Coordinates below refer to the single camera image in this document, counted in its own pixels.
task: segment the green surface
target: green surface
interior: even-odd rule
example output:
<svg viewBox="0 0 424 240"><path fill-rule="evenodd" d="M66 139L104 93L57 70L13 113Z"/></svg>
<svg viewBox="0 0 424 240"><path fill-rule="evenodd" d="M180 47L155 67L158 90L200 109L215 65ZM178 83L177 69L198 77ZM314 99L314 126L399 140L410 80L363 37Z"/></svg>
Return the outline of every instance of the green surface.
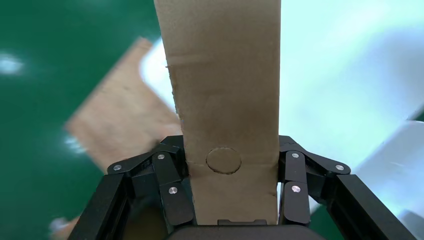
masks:
<svg viewBox="0 0 424 240"><path fill-rule="evenodd" d="M424 112L416 118L417 121L424 122Z"/></svg>
<svg viewBox="0 0 424 240"><path fill-rule="evenodd" d="M320 206L311 216L309 228L326 240L343 240L343 236L324 206Z"/></svg>
<svg viewBox="0 0 424 240"><path fill-rule="evenodd" d="M138 36L160 36L158 20L153 0L17 0L1 3L0 31L0 68L20 64L0 71L0 240L47 239L102 176L64 123Z"/></svg>

